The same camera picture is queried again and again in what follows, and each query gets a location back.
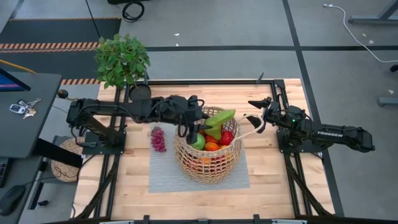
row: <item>round rattan mat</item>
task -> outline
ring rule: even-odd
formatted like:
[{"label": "round rattan mat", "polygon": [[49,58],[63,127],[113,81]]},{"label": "round rattan mat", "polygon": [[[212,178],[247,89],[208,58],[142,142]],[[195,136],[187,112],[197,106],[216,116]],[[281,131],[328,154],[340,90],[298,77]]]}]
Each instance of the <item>round rattan mat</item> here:
[{"label": "round rattan mat", "polygon": [[[84,142],[83,137],[78,138],[78,142]],[[75,144],[75,138],[68,139],[64,141],[61,145],[61,148],[66,149],[70,152],[81,155],[83,148]],[[58,180],[64,182],[74,182],[77,180],[77,173],[79,168],[66,165],[62,162],[51,161],[51,170],[54,176],[57,177]]]}]

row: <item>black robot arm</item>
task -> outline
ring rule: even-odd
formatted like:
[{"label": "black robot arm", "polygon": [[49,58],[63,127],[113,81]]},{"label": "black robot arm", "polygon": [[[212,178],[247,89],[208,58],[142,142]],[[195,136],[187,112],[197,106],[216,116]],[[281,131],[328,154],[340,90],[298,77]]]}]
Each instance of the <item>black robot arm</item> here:
[{"label": "black robot arm", "polygon": [[[268,97],[261,101],[249,101],[253,106],[263,108],[262,118],[273,126],[284,129],[285,145],[295,149],[304,141],[311,140],[312,144],[326,149],[333,144],[344,144],[359,152],[374,150],[372,135],[363,128],[352,126],[335,126],[329,124],[313,124],[304,110],[296,106],[288,106],[285,110],[280,108],[279,102],[271,102]],[[258,127],[260,122],[257,118],[249,117],[250,122]]]},{"label": "black robot arm", "polygon": [[101,142],[110,145],[119,144],[120,132],[103,126],[94,115],[130,117],[136,123],[161,122],[178,125],[178,135],[187,137],[187,142],[197,140],[196,133],[210,128],[195,124],[200,119],[208,118],[202,112],[203,100],[197,96],[186,99],[182,96],[168,98],[155,97],[146,100],[134,100],[131,103],[114,103],[92,99],[80,99],[71,103],[67,123],[73,128],[84,127],[99,136]]}]

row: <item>orange and black striped tape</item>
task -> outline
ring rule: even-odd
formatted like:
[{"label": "orange and black striped tape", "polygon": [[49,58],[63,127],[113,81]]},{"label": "orange and black striped tape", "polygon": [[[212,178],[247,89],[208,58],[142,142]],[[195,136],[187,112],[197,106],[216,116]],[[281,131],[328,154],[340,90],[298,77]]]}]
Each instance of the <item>orange and black striped tape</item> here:
[{"label": "orange and black striped tape", "polygon": [[63,79],[61,85],[90,85],[100,84],[100,81],[96,78],[72,78]]},{"label": "orange and black striped tape", "polygon": [[0,53],[89,51],[99,46],[98,42],[0,44]]},{"label": "orange and black striped tape", "polygon": [[[90,17],[82,18],[15,18],[10,19],[10,21],[31,21],[31,20],[79,20],[79,19],[91,19]],[[94,19],[122,19],[120,17],[95,17]]]}]

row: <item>green apple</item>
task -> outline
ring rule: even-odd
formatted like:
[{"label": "green apple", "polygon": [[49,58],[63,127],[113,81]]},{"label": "green apple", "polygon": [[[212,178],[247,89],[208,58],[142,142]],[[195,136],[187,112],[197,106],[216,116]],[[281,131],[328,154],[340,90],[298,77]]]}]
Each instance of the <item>green apple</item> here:
[{"label": "green apple", "polygon": [[202,151],[205,148],[205,143],[206,143],[205,137],[203,137],[203,135],[201,135],[201,134],[198,134],[197,141],[195,143],[191,144],[191,146],[194,149],[198,149],[198,150]]}]

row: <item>green leaves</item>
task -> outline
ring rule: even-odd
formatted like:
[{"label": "green leaves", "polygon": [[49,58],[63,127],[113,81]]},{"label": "green leaves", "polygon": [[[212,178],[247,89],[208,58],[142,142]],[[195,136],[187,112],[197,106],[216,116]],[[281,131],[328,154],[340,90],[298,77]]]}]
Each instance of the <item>green leaves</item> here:
[{"label": "green leaves", "polygon": [[104,87],[115,86],[122,89],[125,84],[135,85],[139,78],[145,77],[150,66],[145,46],[136,37],[119,34],[113,40],[99,39],[95,60],[98,64],[98,80],[105,82]]}]

